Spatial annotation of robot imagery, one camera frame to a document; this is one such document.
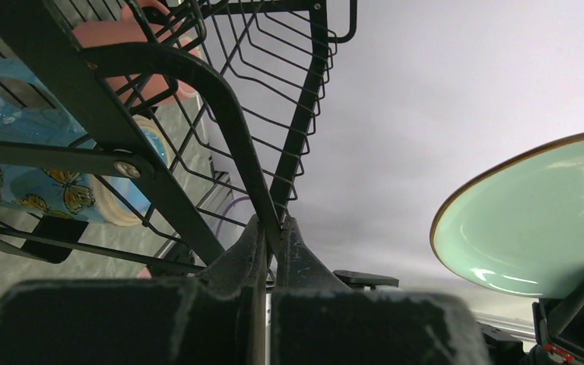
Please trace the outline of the pink mug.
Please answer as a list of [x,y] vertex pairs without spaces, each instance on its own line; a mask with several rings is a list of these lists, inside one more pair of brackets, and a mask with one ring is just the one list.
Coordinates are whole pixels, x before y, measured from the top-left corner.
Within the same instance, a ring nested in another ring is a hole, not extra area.
[[198,41],[159,1],[128,1],[117,21],[88,21],[72,34],[88,68],[133,111],[195,98],[190,75],[176,64],[202,65]]

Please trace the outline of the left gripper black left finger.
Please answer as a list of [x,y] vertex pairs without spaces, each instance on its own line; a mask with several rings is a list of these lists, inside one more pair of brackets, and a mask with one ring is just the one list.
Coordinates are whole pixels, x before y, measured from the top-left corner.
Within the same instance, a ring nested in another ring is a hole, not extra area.
[[189,277],[23,281],[0,297],[0,364],[263,364],[257,217]]

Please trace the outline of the blue mug orange inside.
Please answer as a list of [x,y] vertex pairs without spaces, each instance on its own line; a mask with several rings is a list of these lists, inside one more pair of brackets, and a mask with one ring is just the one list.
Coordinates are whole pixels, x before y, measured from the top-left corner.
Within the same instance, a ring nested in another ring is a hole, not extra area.
[[[0,78],[46,86],[18,59],[0,59]],[[98,224],[140,224],[151,203],[130,177],[135,168],[103,156],[60,103],[18,108],[0,96],[0,205]]]

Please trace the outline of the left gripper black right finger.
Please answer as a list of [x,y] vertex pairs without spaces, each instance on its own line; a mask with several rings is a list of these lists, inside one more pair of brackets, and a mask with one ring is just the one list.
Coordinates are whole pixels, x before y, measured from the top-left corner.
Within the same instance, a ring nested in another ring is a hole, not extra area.
[[283,226],[271,297],[273,364],[487,364],[479,325],[442,293],[354,290]]

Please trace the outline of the black wire dish rack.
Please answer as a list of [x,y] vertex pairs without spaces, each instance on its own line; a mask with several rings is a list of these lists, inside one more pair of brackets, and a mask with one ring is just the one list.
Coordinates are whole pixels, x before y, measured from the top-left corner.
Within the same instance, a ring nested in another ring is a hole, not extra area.
[[325,1],[159,1],[198,41],[202,65],[177,62],[195,98],[133,111],[88,68],[72,31],[117,21],[128,1],[0,1],[0,59],[22,61],[46,86],[0,78],[18,108],[60,103],[103,156],[124,160],[151,203],[120,227],[5,208],[0,252],[49,264],[88,252],[185,275],[225,253],[257,217],[266,259],[278,251],[294,183],[316,130],[338,46]]

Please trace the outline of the light blue flower plate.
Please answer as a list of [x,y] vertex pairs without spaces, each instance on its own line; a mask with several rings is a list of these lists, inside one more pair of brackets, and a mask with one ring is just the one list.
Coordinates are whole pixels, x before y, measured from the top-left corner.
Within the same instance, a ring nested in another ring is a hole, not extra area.
[[497,292],[561,299],[584,280],[584,132],[487,170],[437,211],[430,245],[453,274]]

